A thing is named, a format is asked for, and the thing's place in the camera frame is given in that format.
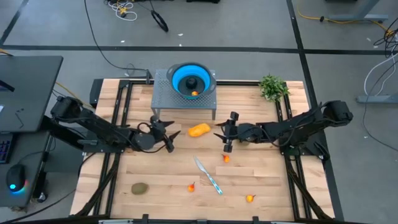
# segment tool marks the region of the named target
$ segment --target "black cable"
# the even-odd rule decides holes
[[[42,208],[42,209],[40,209],[40,210],[38,210],[38,211],[36,211],[36,212],[33,212],[33,213],[31,213],[31,214],[28,214],[28,215],[25,215],[25,216],[23,216],[23,217],[15,218],[15,219],[13,219],[13,220],[5,221],[5,222],[2,222],[2,223],[0,223],[0,224],[10,224],[10,223],[13,223],[13,222],[17,222],[17,221],[19,221],[19,220],[23,220],[23,219],[25,219],[25,218],[29,218],[29,217],[31,217],[31,216],[34,216],[34,215],[40,213],[40,212],[43,212],[44,210],[46,210],[46,209],[48,209],[48,208],[50,208],[50,207],[52,207],[52,206],[58,204],[58,203],[61,202],[63,199],[67,198],[69,195],[71,195],[72,193],[74,193],[75,190],[76,190],[76,189],[72,190],[71,192],[69,192],[68,194],[66,194],[64,197],[62,197],[62,198],[60,198],[59,200],[57,200],[56,202],[54,202],[54,203],[52,203],[51,205],[48,205],[48,206],[46,206],[46,207],[44,207],[44,208]]]
[[[6,52],[2,52],[2,51],[0,51],[0,53],[3,53],[3,54],[5,54],[5,55],[7,55],[7,56],[11,56],[11,57],[13,57],[13,55],[12,55],[12,54],[9,54],[9,53],[6,53]]]
[[[145,134],[148,134],[148,133],[146,133],[145,131],[143,131],[142,129],[141,129],[141,125],[146,125],[149,129],[150,129],[150,125],[148,124],[148,123],[145,123],[145,122],[141,122],[141,123],[139,123],[138,125],[137,125],[137,129],[138,129],[138,131],[140,131],[140,132],[142,132],[142,133],[145,133]]]
[[[155,150],[155,151],[142,151],[142,152],[144,152],[144,153],[155,153],[155,152],[159,152],[159,151],[160,151],[161,149],[163,149],[165,146],[166,146],[166,144],[164,144],[162,147],[158,148],[158,149]]]
[[[102,57],[103,57],[110,65],[112,65],[112,66],[115,67],[115,68],[120,68],[120,69],[125,69],[125,70],[136,70],[136,71],[146,71],[146,72],[149,72],[148,69],[143,69],[143,68],[127,68],[127,67],[126,67],[126,68],[123,68],[123,67],[119,67],[119,66],[117,66],[117,65],[114,65],[112,62],[110,62],[110,61],[105,57],[104,53],[102,52],[101,48],[99,47],[99,45],[98,45],[98,43],[97,43],[97,40],[95,39],[95,35],[94,35],[94,31],[93,31],[93,26],[91,25],[90,16],[88,15],[87,2],[86,2],[86,0],[84,0],[84,3],[85,3],[85,10],[86,10],[86,15],[87,15],[87,19],[88,19],[88,24],[90,25],[90,31],[91,31],[91,34],[92,34],[92,36],[93,36],[94,43],[95,43],[95,45],[97,46],[97,48],[98,48],[99,52],[101,53]]]
[[[398,42],[395,40],[395,37],[398,33],[398,29],[393,30],[392,32],[389,32],[389,30],[391,29],[391,27],[398,21],[398,17],[391,23],[391,25],[387,28],[387,30],[384,32],[384,35],[382,38],[380,38],[379,40],[375,41],[375,43],[373,43],[373,45],[381,45],[381,44],[385,44],[384,45],[384,54],[386,56],[386,58],[390,57],[392,52],[391,48],[394,48],[394,46],[396,46],[398,44]]]
[[[54,141],[53,148],[52,148],[51,150],[49,150],[49,152],[54,151],[55,148],[56,148],[56,146],[57,146],[57,142],[56,142],[56,139],[55,139],[54,137],[53,137],[53,141]],[[17,164],[20,164],[24,159],[28,158],[29,156],[33,156],[33,155],[36,155],[36,154],[39,154],[39,153],[44,153],[44,151],[41,150],[41,151],[29,153],[28,155],[26,155],[26,156],[22,157],[21,159],[19,159],[19,161],[17,162]]]
[[[59,91],[57,91],[57,90],[52,90],[52,91],[54,91],[54,92],[58,93],[59,95],[61,95],[61,96],[63,96],[63,97],[67,97],[65,94],[63,94],[63,93],[60,93],[60,92],[59,92]]]
[[[136,68],[132,63],[128,63],[128,64],[127,64],[127,68],[129,67],[129,65],[131,65],[132,68]],[[135,74],[136,71],[133,70],[133,71],[132,71],[132,74],[130,74],[129,70],[126,69],[126,72],[127,72],[127,74],[128,74],[130,77],[132,77],[132,76],[134,76],[134,74]]]
[[[387,146],[388,148],[390,148],[390,149],[392,149],[392,150],[398,152],[398,149],[396,149],[396,148],[390,146],[389,144],[384,143],[384,142],[378,140],[376,137],[374,137],[374,136],[369,132],[369,130],[367,129],[367,127],[366,127],[366,125],[365,125],[365,115],[366,115],[366,111],[367,111],[367,108],[368,108],[368,100],[369,100],[370,94],[371,94],[371,92],[373,91],[373,89],[374,89],[374,87],[376,86],[376,84],[380,81],[380,79],[381,79],[392,67],[394,67],[394,65],[395,65],[396,63],[398,63],[398,61],[396,61],[394,64],[392,64],[392,65],[391,65],[391,66],[390,66],[390,67],[377,79],[377,81],[376,81],[376,82],[374,83],[374,85],[372,86],[371,91],[369,92],[368,96],[366,97],[366,101],[365,101],[365,110],[364,110],[363,117],[362,117],[362,125],[363,125],[365,131],[367,132],[367,134],[368,134],[371,138],[373,138],[373,139],[374,139],[375,141],[377,141],[378,143],[380,143],[380,144],[382,144],[382,145],[384,145],[384,146]]]
[[[67,128],[67,129],[69,129],[69,130],[71,130],[71,131],[73,131],[73,132],[75,132],[75,133],[78,134],[81,138],[86,139],[86,136],[85,136],[83,133],[79,132],[78,130],[76,130],[76,129],[74,129],[74,128],[66,127],[66,126],[63,126],[63,127],[64,127],[64,128]]]
[[[22,127],[25,126],[24,122],[22,122],[22,119],[19,117],[18,113],[15,112],[15,116],[17,117],[17,119],[19,120],[19,122],[21,123],[21,125],[19,126],[19,129],[21,129]]]
[[[160,28],[162,28],[162,30],[163,30],[164,32],[168,32],[168,31],[169,31],[169,27],[168,27],[167,23],[164,21],[163,17],[162,17],[159,13],[157,13],[157,12],[155,11],[154,5],[152,4],[152,0],[149,0],[149,2],[150,2],[150,6],[151,6],[152,10],[150,10],[149,8],[143,6],[143,5],[140,4],[139,2],[136,2],[136,3],[138,3],[138,5],[140,5],[140,6],[143,7],[144,9],[150,11],[150,14],[152,15],[152,17],[153,17],[154,20],[156,21],[157,25],[159,25]]]
[[[53,94],[56,98],[58,98],[58,96],[54,93],[54,91],[51,91],[51,94]]]
[[[89,155],[89,156],[80,164],[78,176],[80,175],[80,171],[81,171],[81,168],[83,167],[83,164],[84,164],[89,158],[91,158],[92,156],[94,156],[95,154],[96,154],[95,152],[92,153],[91,155]],[[52,203],[51,205],[48,205],[48,206],[46,206],[46,207],[44,207],[44,208],[42,208],[42,209],[40,209],[40,210],[38,210],[38,211],[36,211],[36,212],[33,212],[33,213],[31,213],[31,214],[28,214],[28,215],[25,215],[25,216],[23,216],[23,217],[15,218],[15,219],[13,219],[13,220],[5,221],[5,222],[2,222],[2,223],[0,223],[0,224],[10,224],[10,223],[13,223],[13,222],[17,222],[17,221],[19,221],[19,220],[23,220],[23,219],[25,219],[25,218],[29,218],[29,217],[31,217],[31,216],[34,216],[34,215],[40,213],[40,212],[43,212],[44,210],[46,210],[46,209],[48,209],[48,208],[50,208],[50,207],[52,207],[52,206],[54,206],[54,205],[60,203],[63,199],[67,198],[69,195],[71,195],[72,193],[74,193],[75,190],[76,190],[76,189],[73,189],[71,192],[67,193],[64,197],[60,198],[60,199],[57,200],[56,202],[54,202],[54,203]]]
[[[78,170],[78,173],[77,173],[77,177],[79,177],[80,176],[80,171],[81,171],[81,168],[83,167],[83,164],[89,159],[89,158],[91,158],[92,156],[94,156],[96,154],[96,152],[94,152],[94,153],[92,153],[91,155],[89,155],[85,160],[83,160],[83,162],[80,164],[80,166],[79,166],[79,170]]]

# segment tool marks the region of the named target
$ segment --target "orange bell pepper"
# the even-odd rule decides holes
[[[211,130],[210,126],[208,124],[202,123],[198,124],[193,128],[190,128],[188,130],[188,134],[191,137],[199,137],[202,134],[205,134]]]

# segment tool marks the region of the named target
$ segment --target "cable bundle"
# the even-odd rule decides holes
[[[384,33],[383,38],[377,40],[377,41],[374,43],[374,45],[385,44],[385,46],[384,46],[384,51],[385,51],[385,55],[386,55],[387,60],[385,60],[385,61],[379,63],[378,65],[376,65],[375,67],[373,67],[373,68],[370,70],[370,72],[368,73],[368,75],[366,76],[366,78],[365,78],[365,82],[364,82],[364,91],[365,91],[365,93],[366,93],[366,95],[367,95],[368,97],[366,98],[366,101],[365,101],[365,110],[364,110],[363,117],[362,117],[362,125],[363,125],[363,128],[365,129],[366,133],[367,133],[371,138],[373,138],[373,139],[374,139],[375,141],[377,141],[378,143],[380,143],[380,144],[382,144],[382,145],[384,145],[384,146],[386,146],[386,147],[388,147],[388,148],[390,148],[390,149],[392,149],[392,150],[398,152],[398,149],[397,149],[397,148],[392,147],[391,145],[389,145],[389,144],[387,144],[387,143],[384,143],[384,142],[378,140],[378,138],[375,138],[375,137],[369,132],[369,130],[367,129],[367,127],[366,127],[366,125],[365,125],[365,116],[366,116],[366,110],[367,110],[367,108],[368,108],[368,100],[369,100],[370,94],[372,93],[374,87],[375,87],[375,86],[377,85],[377,83],[381,80],[381,78],[382,78],[392,67],[394,67],[394,70],[392,71],[392,73],[383,81],[383,83],[382,83],[382,85],[381,85],[381,89],[379,90],[378,93],[376,93],[376,96],[377,96],[377,95],[380,94],[380,92],[383,90],[383,88],[384,88],[384,83],[385,83],[385,82],[395,73],[395,71],[396,71],[396,63],[397,63],[397,62],[395,61],[395,57],[396,57],[396,55],[397,55],[397,52],[395,52],[396,54],[394,54],[394,51],[395,51],[395,49],[396,49],[396,47],[397,47],[397,45],[398,45],[398,34],[397,34],[397,33],[398,33],[398,28],[395,29],[395,30],[391,30],[391,27],[392,27],[397,21],[398,21],[398,18],[395,19],[394,22],[392,22],[392,24],[388,27],[388,29],[387,29],[387,30],[385,31],[385,33]],[[376,80],[376,82],[373,84],[371,90],[370,90],[369,93],[368,93],[368,92],[366,91],[366,81],[368,80],[369,75],[372,73],[372,71],[373,71],[375,68],[377,68],[378,66],[380,66],[380,65],[382,65],[382,64],[384,64],[384,63],[386,63],[386,62],[388,62],[388,61],[390,61],[390,60],[392,60],[392,62],[393,62],[392,65],[391,65],[387,70],[385,70],[385,71],[383,72],[383,74],[381,74],[381,76]]]
[[[132,12],[132,11],[128,11],[129,9],[132,9],[134,7],[133,3],[131,2],[124,2],[124,4],[119,4],[119,1],[117,1],[114,4],[111,4],[110,1],[108,1],[108,5],[111,6],[111,8],[113,9],[113,11],[115,11],[115,15],[117,18],[125,20],[125,21],[135,21],[138,18],[137,13]],[[136,15],[135,18],[133,19],[126,19],[125,16],[127,14],[134,14]]]

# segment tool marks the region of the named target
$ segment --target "kiwi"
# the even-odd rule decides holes
[[[131,186],[131,193],[134,195],[145,194],[149,189],[149,185],[145,183],[136,183]]]

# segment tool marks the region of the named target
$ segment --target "potted plant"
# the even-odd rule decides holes
[[[261,89],[261,96],[266,100],[275,102],[279,101],[281,96],[290,94],[287,86],[283,85],[284,81],[279,77],[268,74],[264,76],[259,84]]]

